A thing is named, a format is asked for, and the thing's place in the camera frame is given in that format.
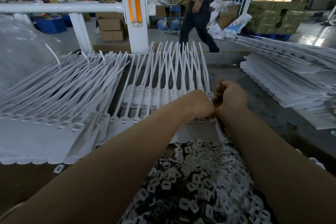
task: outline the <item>dark pants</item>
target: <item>dark pants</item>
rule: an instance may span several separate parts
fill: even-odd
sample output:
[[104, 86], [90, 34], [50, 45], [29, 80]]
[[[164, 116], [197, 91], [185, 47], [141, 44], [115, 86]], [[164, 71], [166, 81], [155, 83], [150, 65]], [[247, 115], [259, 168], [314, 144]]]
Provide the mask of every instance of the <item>dark pants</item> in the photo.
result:
[[189, 33], [195, 27], [199, 38], [209, 47], [210, 52], [219, 52], [219, 48], [207, 31], [207, 24], [211, 15], [209, 1], [205, 0], [199, 12], [195, 14], [193, 13], [194, 3], [190, 2], [188, 10], [185, 12], [180, 35], [181, 49], [182, 43], [186, 44], [188, 42]]

